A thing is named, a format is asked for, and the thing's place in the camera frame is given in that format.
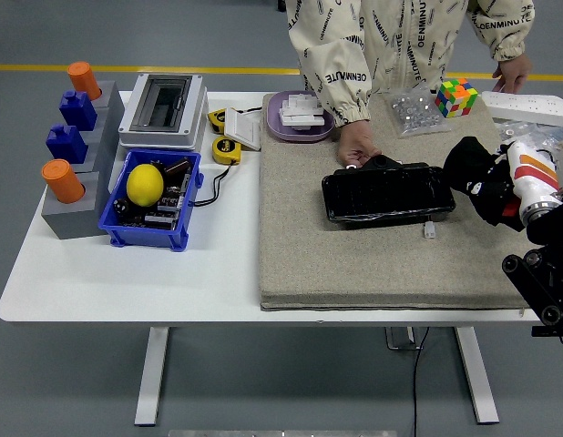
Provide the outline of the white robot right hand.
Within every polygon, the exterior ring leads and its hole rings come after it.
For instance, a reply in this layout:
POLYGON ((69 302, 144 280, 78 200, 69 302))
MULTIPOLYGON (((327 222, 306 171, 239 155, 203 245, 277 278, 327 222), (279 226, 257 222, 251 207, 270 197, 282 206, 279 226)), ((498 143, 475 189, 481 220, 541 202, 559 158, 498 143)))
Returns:
POLYGON ((507 214, 518 208, 526 226, 562 205, 558 197, 556 166, 546 151, 537 150, 523 141, 505 146, 492 166, 481 176, 472 177, 466 186, 469 195, 496 196, 504 204, 507 214))

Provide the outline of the person's right hand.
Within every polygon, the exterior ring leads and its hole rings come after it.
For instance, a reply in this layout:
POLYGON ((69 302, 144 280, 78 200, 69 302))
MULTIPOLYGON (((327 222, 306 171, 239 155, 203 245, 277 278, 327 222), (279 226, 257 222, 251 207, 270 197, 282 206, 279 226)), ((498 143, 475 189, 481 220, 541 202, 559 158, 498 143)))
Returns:
POLYGON ((369 120, 359 120, 340 128, 338 158, 346 168, 360 168, 371 158, 382 154, 374 145, 369 120))

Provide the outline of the person's left hand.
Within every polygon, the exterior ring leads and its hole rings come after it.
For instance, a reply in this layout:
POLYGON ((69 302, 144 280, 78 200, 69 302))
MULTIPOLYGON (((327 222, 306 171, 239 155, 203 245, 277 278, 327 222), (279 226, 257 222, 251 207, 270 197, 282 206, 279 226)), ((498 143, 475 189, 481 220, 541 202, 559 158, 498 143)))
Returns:
POLYGON ((531 69, 532 63, 526 54, 506 61, 499 61, 496 71, 492 75, 496 80, 492 91, 516 94, 527 82, 531 69))

